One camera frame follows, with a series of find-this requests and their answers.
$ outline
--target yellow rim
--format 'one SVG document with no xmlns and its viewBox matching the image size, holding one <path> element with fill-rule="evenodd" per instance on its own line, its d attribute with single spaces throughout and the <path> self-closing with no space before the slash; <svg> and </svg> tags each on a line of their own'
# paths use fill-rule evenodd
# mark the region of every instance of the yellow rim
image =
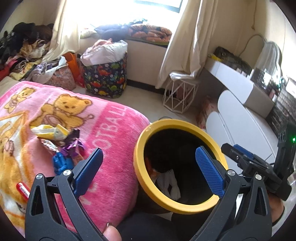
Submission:
<svg viewBox="0 0 296 241">
<path fill-rule="evenodd" d="M 216 195 L 211 196 L 207 201 L 201 204 L 185 205 L 185 204 L 175 202 L 170 198 L 168 198 L 167 196 L 165 196 L 161 191 L 158 190 L 158 188 L 151 181 L 145 167 L 144 147 L 148 139 L 153 134 L 164 129 L 180 129 L 197 136 L 211 149 L 216 159 L 222 163 L 225 169 L 226 170 L 228 169 L 226 159 L 222 154 L 218 144 L 203 130 L 201 130 L 195 125 L 192 125 L 182 120 L 175 120 L 175 119 L 158 120 L 150 124 L 143 130 L 134 149 L 133 165 L 134 165 L 135 172 L 140 185 L 142 186 L 146 194 L 153 201 L 155 201 L 158 205 L 162 206 L 163 208 L 174 213 L 193 214 L 193 213 L 202 212 L 204 210 L 207 210 L 213 207 L 214 205 L 216 205 L 216 203 L 219 200 L 219 197 Z"/>
</svg>

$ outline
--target dinosaur print laundry basket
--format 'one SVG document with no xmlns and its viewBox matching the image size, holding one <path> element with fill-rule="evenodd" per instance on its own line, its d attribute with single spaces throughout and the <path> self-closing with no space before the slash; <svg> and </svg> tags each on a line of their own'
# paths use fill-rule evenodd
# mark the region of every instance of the dinosaur print laundry basket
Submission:
<svg viewBox="0 0 296 241">
<path fill-rule="evenodd" d="M 88 92 L 118 98 L 126 87 L 126 59 L 114 63 L 83 66 L 83 78 Z"/>
</svg>

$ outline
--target white plastic bag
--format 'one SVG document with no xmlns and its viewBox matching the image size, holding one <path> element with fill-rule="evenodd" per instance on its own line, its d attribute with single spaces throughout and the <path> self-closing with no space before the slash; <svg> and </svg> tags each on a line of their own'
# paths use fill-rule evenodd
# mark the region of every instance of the white plastic bag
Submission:
<svg viewBox="0 0 296 241">
<path fill-rule="evenodd" d="M 108 45 L 92 46 L 81 55 L 81 62 L 85 66 L 118 62 L 127 50 L 128 44 L 123 40 Z"/>
</svg>

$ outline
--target finger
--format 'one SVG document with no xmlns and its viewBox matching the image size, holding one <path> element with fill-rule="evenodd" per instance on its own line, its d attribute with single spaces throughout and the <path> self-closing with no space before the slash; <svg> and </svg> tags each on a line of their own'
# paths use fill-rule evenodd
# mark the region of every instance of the finger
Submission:
<svg viewBox="0 0 296 241">
<path fill-rule="evenodd" d="M 118 230 L 113 227 L 109 226 L 106 228 L 105 232 L 103 235 L 109 240 L 109 241 L 122 241 L 120 233 Z"/>
</svg>

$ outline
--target bed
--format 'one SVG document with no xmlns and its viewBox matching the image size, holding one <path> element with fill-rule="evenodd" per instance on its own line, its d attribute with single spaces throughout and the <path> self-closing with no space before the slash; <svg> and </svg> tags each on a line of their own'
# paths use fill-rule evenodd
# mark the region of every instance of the bed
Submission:
<svg viewBox="0 0 296 241">
<path fill-rule="evenodd" d="M 136 201 L 133 149 L 148 119 L 118 103 L 8 77 L 0 90 L 0 205 L 17 230 L 24 234 L 26 201 L 15 185 L 31 187 L 38 173 L 54 176 L 51 155 L 29 128 L 40 124 L 80 129 L 85 158 L 97 147 L 103 150 L 103 164 L 80 201 L 100 230 L 108 222 L 119 224 Z M 67 227 L 75 231 L 57 201 Z"/>
</svg>

